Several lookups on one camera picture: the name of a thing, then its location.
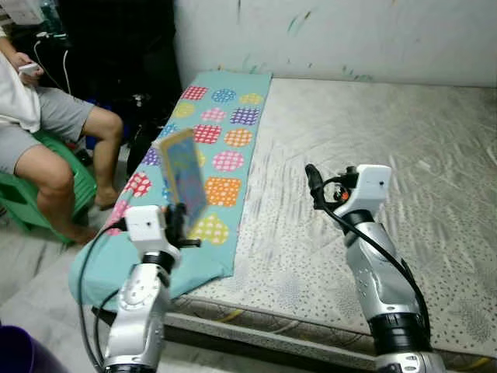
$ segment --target purple bucket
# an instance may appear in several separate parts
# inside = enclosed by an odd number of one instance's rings
[[[0,326],[0,372],[68,373],[68,370],[25,330]]]

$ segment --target bare foot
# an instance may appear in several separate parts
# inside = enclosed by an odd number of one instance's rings
[[[75,225],[70,232],[66,233],[66,236],[79,245],[86,245],[95,238],[98,232],[94,228]]]
[[[107,210],[114,206],[118,197],[119,194],[113,188],[106,190],[98,189],[95,196],[95,204],[100,207],[100,210]]]

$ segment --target card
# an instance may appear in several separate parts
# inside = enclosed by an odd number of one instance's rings
[[[162,175],[172,192],[171,203],[184,203],[188,219],[184,227],[185,237],[200,219],[207,207],[193,130],[186,129],[154,141],[162,157]]]

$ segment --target man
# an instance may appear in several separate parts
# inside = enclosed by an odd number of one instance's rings
[[[77,141],[82,135],[99,138],[93,153],[95,203],[106,208],[118,197],[113,177],[121,119],[60,89],[38,87],[41,68],[34,77],[19,75],[19,67],[32,61],[16,51],[1,27],[0,52],[0,172],[35,183],[39,189],[38,208],[52,226],[77,243],[87,243],[96,231],[71,220],[75,203],[71,167],[31,134],[43,128],[66,140]]]

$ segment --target floor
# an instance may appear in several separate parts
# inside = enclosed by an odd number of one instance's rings
[[[121,152],[116,175],[121,187],[126,181],[125,165]],[[93,207],[89,221],[91,225],[101,226],[108,214],[109,211]],[[53,354],[63,365],[59,370],[66,373],[93,371],[82,344],[76,303],[68,289],[69,267],[80,249],[58,242],[44,229],[24,234],[8,217],[0,218],[0,320],[3,325],[24,328]],[[92,322],[88,309],[86,315]],[[105,339],[108,327],[101,325],[101,330],[100,335]],[[54,368],[50,371],[59,373]],[[167,343],[158,371],[305,372],[178,343]]]

